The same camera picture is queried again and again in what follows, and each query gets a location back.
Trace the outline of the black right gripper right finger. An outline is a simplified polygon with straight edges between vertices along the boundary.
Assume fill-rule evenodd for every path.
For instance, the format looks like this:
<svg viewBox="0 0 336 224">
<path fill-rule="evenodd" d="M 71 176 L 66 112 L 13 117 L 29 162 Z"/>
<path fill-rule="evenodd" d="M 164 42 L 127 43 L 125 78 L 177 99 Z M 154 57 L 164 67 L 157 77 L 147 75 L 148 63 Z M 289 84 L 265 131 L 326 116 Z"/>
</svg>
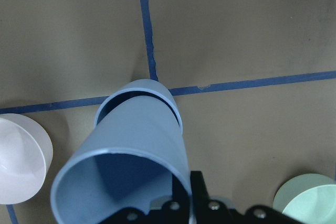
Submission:
<svg viewBox="0 0 336 224">
<path fill-rule="evenodd" d="M 190 173 L 192 201 L 194 208 L 203 208 L 209 201 L 209 194 L 203 177 L 203 173 L 193 170 Z"/>
</svg>

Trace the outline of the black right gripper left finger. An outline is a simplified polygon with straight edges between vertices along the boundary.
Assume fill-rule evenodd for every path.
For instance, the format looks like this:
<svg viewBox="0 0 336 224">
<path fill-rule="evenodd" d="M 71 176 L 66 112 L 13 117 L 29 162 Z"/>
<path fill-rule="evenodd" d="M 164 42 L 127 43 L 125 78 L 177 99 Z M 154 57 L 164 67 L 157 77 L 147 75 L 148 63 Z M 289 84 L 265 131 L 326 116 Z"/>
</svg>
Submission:
<svg viewBox="0 0 336 224">
<path fill-rule="evenodd" d="M 172 175 L 172 211 L 183 215 L 191 214 L 190 196 L 175 175 Z"/>
</svg>

